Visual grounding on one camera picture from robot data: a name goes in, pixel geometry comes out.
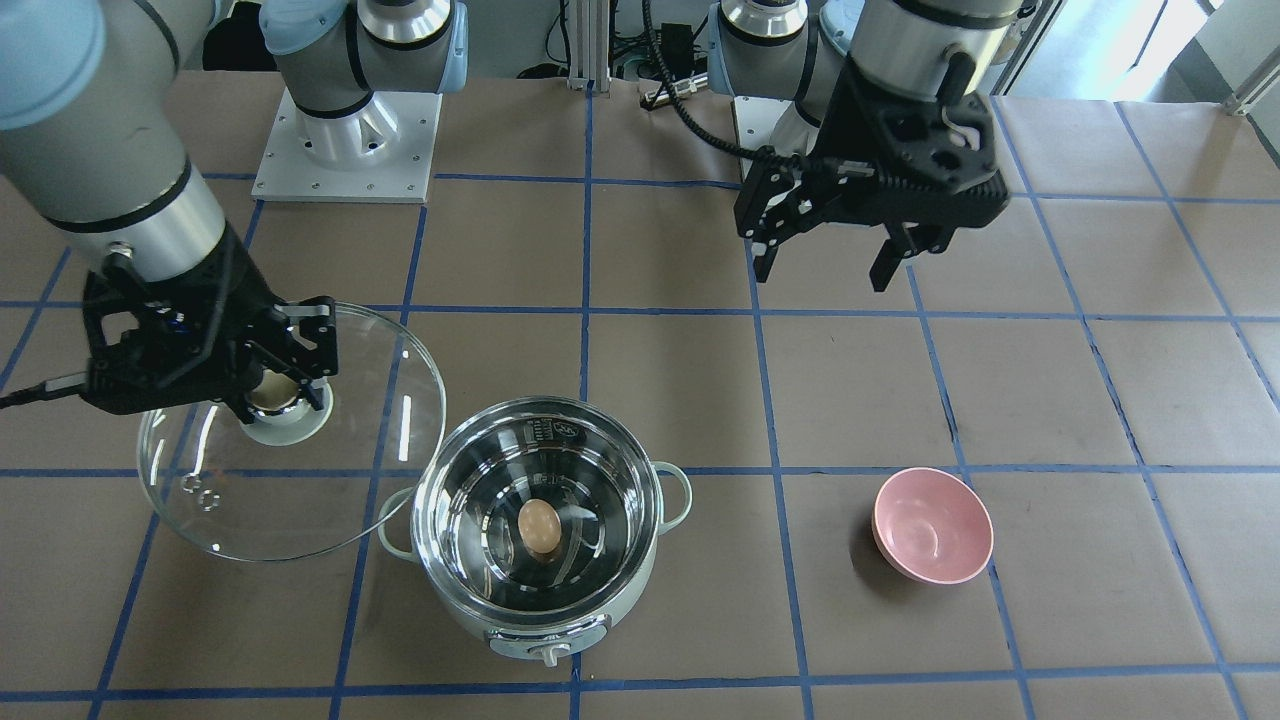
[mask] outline blue joint cap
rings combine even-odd
[[[707,15],[707,87],[719,95],[733,95],[724,67],[724,50],[719,33],[719,3],[712,5]]]
[[[33,126],[70,105],[105,47],[97,0],[0,3],[0,131]]]
[[[266,0],[257,17],[271,55],[305,50],[338,27],[347,0]]]
[[[214,0],[214,15],[209,18],[209,29],[214,29],[214,26],[223,19],[223,8],[230,0]]]
[[[449,56],[440,74],[440,92],[458,92],[467,85],[467,6],[453,3],[453,33],[449,36]]]
[[[858,18],[863,17],[864,4],[865,0],[827,0],[818,14],[822,36],[842,54],[849,54],[849,45],[854,40]]]

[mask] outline metal bracket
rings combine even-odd
[[[378,95],[399,123],[394,145],[384,149],[387,158],[376,165],[332,169],[307,154],[300,111],[285,90],[257,168],[253,197],[294,202],[425,202],[440,123],[440,96]]]
[[[594,94],[609,91],[609,36],[612,12],[608,0],[568,0],[568,64],[571,90]]]

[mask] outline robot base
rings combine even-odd
[[[300,111],[284,91],[275,124],[253,182],[253,197],[294,202],[426,201],[440,96],[429,92],[379,92],[399,123],[396,154],[367,168],[329,169],[316,164],[302,145]]]

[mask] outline pot handle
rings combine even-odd
[[[392,506],[398,503],[406,495],[416,489],[417,489],[416,487],[407,487],[402,491],[392,493],[392,496],[387,498],[387,502],[383,503],[383,509],[378,512],[378,541],[383,543],[383,550],[385,550],[387,552],[392,553],[396,557],[399,557],[401,560],[408,560],[410,562],[417,562],[417,555],[413,552],[401,550],[394,544],[392,544],[392,541],[387,539],[387,520],[388,518],[390,518],[388,511],[392,509]]]
[[[653,469],[654,471],[658,473],[667,473],[668,475],[675,475],[676,479],[680,480],[680,484],[684,486],[685,488],[685,506],[680,510],[680,515],[676,515],[671,520],[663,520],[662,518],[658,519],[658,534],[663,536],[667,534],[667,532],[675,528],[676,525],[684,523],[685,518],[689,516],[689,511],[694,507],[694,486],[689,482],[689,475],[686,475],[684,470],[681,470],[676,465],[672,465],[671,462],[654,462]],[[667,503],[662,497],[662,486],[658,486],[659,515],[666,515],[666,506]]]

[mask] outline floor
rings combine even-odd
[[[1178,73],[1169,72],[1207,18],[1199,0],[1069,0],[1010,94],[1153,102],[1221,100],[1194,97]],[[1143,51],[1148,32],[1151,42]]]
[[[472,81],[428,208],[255,204],[279,78],[169,99],[275,290],[406,323],[448,427],[581,397],[692,475],[603,643],[500,659],[376,543],[204,555],[138,491],[137,419],[68,400],[0,413],[0,717],[1280,716],[1280,170],[1247,123],[1002,99],[1009,210],[874,295],[859,228],[750,282],[735,164],[640,90]],[[731,132],[726,99],[690,105]],[[79,368],[83,265],[0,191],[14,389]],[[989,573],[925,587],[878,556],[872,500],[913,465],[986,501]]]

